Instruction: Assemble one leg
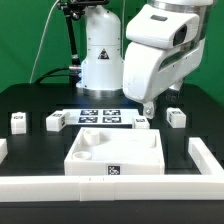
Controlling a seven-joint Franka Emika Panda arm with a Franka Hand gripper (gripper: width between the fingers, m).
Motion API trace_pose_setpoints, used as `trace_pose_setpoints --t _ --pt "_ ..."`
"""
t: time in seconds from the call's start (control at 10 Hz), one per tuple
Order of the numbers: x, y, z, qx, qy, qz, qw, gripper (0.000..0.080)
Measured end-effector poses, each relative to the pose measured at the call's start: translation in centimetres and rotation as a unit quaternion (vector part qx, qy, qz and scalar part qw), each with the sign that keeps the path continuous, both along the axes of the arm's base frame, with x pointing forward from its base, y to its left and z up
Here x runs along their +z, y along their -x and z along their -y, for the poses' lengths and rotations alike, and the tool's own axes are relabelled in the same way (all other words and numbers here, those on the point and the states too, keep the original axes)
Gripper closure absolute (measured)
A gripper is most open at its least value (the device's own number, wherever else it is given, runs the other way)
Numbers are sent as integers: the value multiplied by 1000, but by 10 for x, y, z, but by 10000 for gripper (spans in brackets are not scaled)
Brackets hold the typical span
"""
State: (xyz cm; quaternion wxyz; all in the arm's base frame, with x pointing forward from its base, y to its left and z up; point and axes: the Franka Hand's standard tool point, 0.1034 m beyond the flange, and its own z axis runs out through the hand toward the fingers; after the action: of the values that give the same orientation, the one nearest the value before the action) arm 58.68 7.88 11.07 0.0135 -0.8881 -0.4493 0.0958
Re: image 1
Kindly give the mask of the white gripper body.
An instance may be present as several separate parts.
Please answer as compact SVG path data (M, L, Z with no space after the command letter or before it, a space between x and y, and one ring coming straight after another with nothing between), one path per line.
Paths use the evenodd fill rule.
M204 41L188 52L181 47L158 49L131 42L123 71L123 92L136 102L146 104L173 84L181 81L201 63Z

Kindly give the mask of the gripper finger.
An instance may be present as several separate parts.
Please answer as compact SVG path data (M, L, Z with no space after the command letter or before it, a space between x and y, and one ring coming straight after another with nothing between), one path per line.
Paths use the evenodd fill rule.
M166 99L170 102L175 102L178 100L180 91L176 89L168 88L166 90Z
M155 103L150 101L143 105L143 115L148 119L153 119L155 116Z

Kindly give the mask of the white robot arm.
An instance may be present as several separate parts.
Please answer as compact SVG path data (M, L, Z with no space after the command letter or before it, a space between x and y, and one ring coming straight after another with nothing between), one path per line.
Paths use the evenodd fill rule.
M123 93L153 118L155 100L178 92L201 63L210 10L216 0L148 0L128 23L130 41L120 52L120 20L103 6L85 10L87 55L81 64L86 95Z

